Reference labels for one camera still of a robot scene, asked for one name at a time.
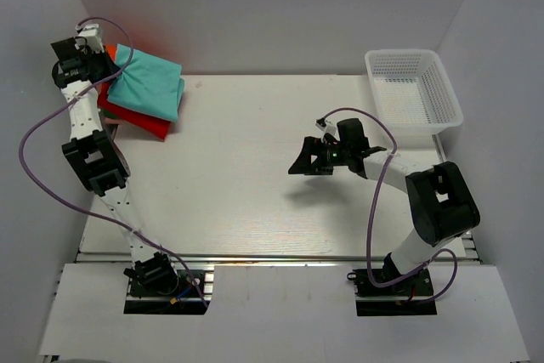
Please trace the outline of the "teal t shirt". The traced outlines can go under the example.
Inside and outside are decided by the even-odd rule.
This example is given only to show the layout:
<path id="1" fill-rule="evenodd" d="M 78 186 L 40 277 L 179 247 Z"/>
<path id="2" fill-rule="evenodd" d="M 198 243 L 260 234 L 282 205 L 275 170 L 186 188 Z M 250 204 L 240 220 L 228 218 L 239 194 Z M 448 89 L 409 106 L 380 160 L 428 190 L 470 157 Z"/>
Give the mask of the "teal t shirt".
<path id="1" fill-rule="evenodd" d="M 134 50 L 128 67 L 110 85 L 107 100 L 167 122 L 179 119 L 184 93 L 182 65 Z"/>

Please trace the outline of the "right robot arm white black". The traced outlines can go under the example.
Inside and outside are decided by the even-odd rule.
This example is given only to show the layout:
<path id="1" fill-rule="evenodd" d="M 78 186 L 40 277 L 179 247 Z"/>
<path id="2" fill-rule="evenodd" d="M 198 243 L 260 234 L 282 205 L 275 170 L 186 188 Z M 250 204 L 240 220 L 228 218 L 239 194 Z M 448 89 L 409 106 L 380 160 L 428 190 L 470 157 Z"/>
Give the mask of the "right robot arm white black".
<path id="1" fill-rule="evenodd" d="M 480 223 L 473 196 L 454 162 L 441 162 L 429 168 L 405 159 L 396 150 L 371 146 L 362 122 L 357 118 L 331 124 L 317 120 L 321 137 L 307 136 L 290 166 L 291 175 L 331 175 L 336 167 L 346 167 L 357 176 L 376 183 L 369 212 L 365 249 L 371 238 L 377 203 L 384 185 L 406 193 L 413 228 L 409 235 L 383 261 L 382 279 L 372 271 L 370 283 L 401 294 L 412 287 L 415 275 L 425 269 L 447 245 Z"/>

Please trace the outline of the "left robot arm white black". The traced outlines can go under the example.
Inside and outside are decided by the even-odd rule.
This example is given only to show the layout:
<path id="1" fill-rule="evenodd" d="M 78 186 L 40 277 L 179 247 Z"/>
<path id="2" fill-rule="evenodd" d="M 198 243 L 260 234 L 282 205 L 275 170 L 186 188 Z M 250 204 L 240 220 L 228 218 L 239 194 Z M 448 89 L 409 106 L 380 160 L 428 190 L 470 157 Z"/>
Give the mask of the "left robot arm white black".
<path id="1" fill-rule="evenodd" d="M 125 274 L 145 290 L 161 295 L 179 286 L 179 272 L 160 249 L 139 239 L 145 224 L 133 205 L 128 164 L 104 129 L 94 84 L 118 67 L 102 48 L 80 44 L 76 37 L 52 43 L 58 61 L 52 78 L 69 107 L 71 136 L 62 153 L 83 187 L 107 206 L 127 241 L 132 267 Z"/>

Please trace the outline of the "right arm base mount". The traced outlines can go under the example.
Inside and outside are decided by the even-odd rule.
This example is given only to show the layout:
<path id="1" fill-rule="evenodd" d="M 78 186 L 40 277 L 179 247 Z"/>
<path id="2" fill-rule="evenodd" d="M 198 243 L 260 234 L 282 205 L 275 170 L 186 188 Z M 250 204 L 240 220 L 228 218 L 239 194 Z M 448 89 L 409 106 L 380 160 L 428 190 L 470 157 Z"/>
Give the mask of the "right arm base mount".
<path id="1" fill-rule="evenodd" d="M 423 269 L 392 286 L 371 284 L 367 268 L 353 269 L 346 278 L 354 284 L 358 317 L 405 317 L 437 315 L 429 271 Z"/>

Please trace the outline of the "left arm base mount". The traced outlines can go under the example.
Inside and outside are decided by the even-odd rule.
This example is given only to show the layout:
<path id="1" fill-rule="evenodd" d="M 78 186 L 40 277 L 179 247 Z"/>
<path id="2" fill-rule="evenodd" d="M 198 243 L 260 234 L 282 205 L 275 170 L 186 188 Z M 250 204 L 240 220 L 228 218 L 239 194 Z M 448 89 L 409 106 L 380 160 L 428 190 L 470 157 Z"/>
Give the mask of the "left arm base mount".
<path id="1" fill-rule="evenodd" d="M 123 313 L 125 315 L 204 315 L 203 304 L 195 285 L 184 270 L 166 289 L 146 289 L 129 278 Z"/>

